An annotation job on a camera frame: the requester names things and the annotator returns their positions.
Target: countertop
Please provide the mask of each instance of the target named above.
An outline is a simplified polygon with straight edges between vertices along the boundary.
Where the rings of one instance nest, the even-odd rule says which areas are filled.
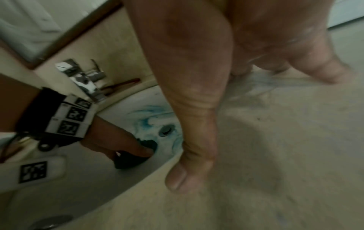
[[[175,157],[62,230],[361,230],[364,226],[364,21],[332,30],[358,77],[324,85],[256,70],[228,86],[220,155],[197,192],[170,193]]]

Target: drain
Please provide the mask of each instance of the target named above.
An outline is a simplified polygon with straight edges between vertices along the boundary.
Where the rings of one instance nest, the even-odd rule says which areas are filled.
[[[28,228],[28,230],[51,230],[70,222],[72,219],[73,217],[70,215],[53,216],[35,222]]]
[[[174,125],[165,125],[163,126],[163,128],[160,129],[159,136],[161,137],[168,136],[174,131],[174,129],[175,129]]]

